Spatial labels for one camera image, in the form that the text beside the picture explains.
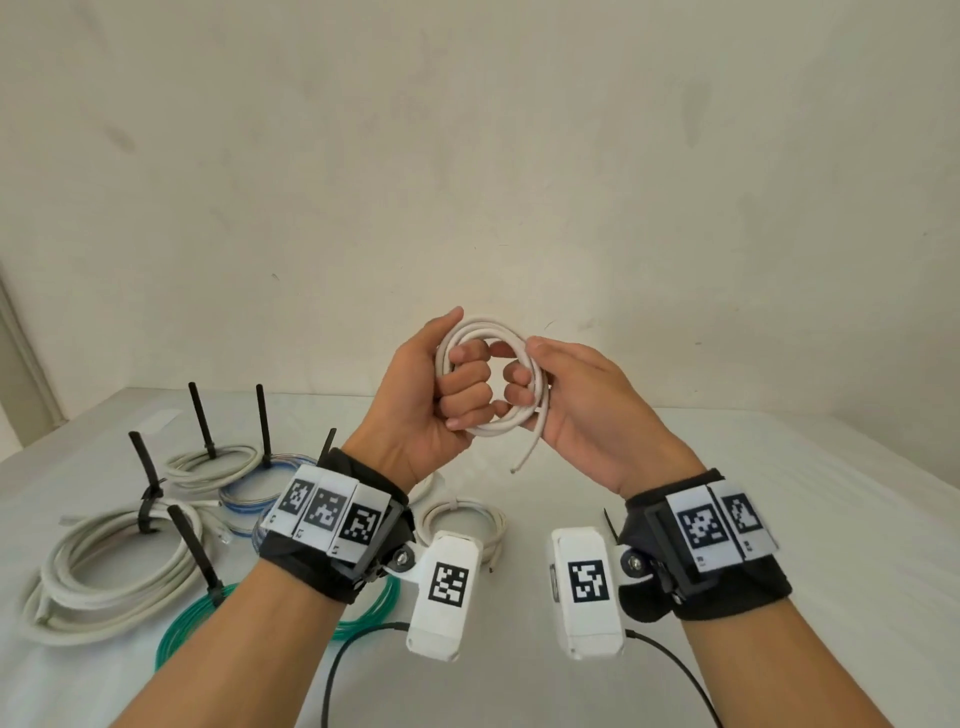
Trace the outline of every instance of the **hand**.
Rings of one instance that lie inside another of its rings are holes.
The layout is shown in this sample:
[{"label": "hand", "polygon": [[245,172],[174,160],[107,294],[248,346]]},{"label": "hand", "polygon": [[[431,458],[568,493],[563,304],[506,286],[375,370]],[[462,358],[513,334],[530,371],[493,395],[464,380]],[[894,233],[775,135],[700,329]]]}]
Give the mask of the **hand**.
[{"label": "hand", "polygon": [[[470,446],[473,435],[464,430],[493,419],[486,342],[454,348],[450,361],[457,368],[434,376],[437,347],[463,317],[464,309],[457,306],[396,350],[370,411],[342,447],[404,493]],[[507,409],[505,402],[498,406]]]},{"label": "hand", "polygon": [[[492,350],[503,354],[497,345]],[[596,349],[531,336],[527,353],[552,376],[543,440],[591,480],[627,498],[705,471],[620,368]],[[507,402],[532,404],[530,370],[514,361],[503,374]],[[497,414],[504,414],[500,404]],[[524,426],[533,429],[540,416]]]}]

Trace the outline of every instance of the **wrist-mounted device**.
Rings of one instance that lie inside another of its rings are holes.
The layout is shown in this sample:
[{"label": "wrist-mounted device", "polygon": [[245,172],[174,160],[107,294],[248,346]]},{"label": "wrist-mounted device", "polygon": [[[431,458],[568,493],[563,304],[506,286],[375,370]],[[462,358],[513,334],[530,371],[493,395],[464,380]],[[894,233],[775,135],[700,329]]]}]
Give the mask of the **wrist-mounted device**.
[{"label": "wrist-mounted device", "polygon": [[790,595],[777,543],[743,489],[716,470],[632,497],[608,549],[595,528],[551,535],[551,587],[561,644],[571,657],[623,646],[612,590],[631,619],[652,622],[742,614]]},{"label": "wrist-mounted device", "polygon": [[387,573],[417,584],[407,647],[456,659],[482,547],[446,531],[418,545],[407,496],[388,478],[332,449],[298,468],[262,527],[260,557],[336,601],[352,604]]}]

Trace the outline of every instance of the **left hand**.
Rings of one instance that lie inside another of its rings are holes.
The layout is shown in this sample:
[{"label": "left hand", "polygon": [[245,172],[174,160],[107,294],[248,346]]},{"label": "left hand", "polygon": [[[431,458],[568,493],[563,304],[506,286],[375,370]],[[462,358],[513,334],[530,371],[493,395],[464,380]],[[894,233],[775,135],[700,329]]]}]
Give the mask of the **left hand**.
[{"label": "left hand", "polygon": [[506,402],[491,402],[491,350],[485,341],[455,347],[450,361],[456,369],[434,376],[437,347],[463,317],[464,309],[457,306],[428,321],[396,350],[370,411],[342,447],[404,493],[470,446],[468,427],[509,409]]}]

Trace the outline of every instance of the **forearm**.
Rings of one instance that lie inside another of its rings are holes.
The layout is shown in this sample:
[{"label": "forearm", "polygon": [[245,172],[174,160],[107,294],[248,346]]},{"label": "forearm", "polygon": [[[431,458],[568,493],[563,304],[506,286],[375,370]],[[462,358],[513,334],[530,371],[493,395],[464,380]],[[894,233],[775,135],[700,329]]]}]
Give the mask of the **forearm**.
[{"label": "forearm", "polygon": [[684,631],[727,728],[890,728],[789,599]]},{"label": "forearm", "polygon": [[114,728],[293,726],[344,609],[257,562]]}]

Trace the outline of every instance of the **green cable coil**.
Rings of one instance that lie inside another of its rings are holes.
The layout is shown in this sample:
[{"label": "green cable coil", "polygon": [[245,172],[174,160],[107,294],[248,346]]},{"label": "green cable coil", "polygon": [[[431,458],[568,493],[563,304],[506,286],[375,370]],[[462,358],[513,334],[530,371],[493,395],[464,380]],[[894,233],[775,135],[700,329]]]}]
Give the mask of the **green cable coil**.
[{"label": "green cable coil", "polygon": [[[225,586],[224,596],[230,596],[236,587],[236,584]],[[399,598],[400,580],[395,576],[388,575],[383,591],[377,595],[376,601],[371,604],[366,612],[358,619],[341,619],[337,622],[332,640],[342,642],[348,640],[357,632],[382,624],[384,619],[393,612]],[[154,672],[163,667],[163,664],[173,656],[174,652],[180,649],[183,643],[190,639],[190,636],[197,631],[200,625],[210,619],[213,612],[213,602],[210,601],[208,595],[203,595],[174,619],[173,624],[163,633],[163,639],[160,640],[160,644],[156,648]]]}]

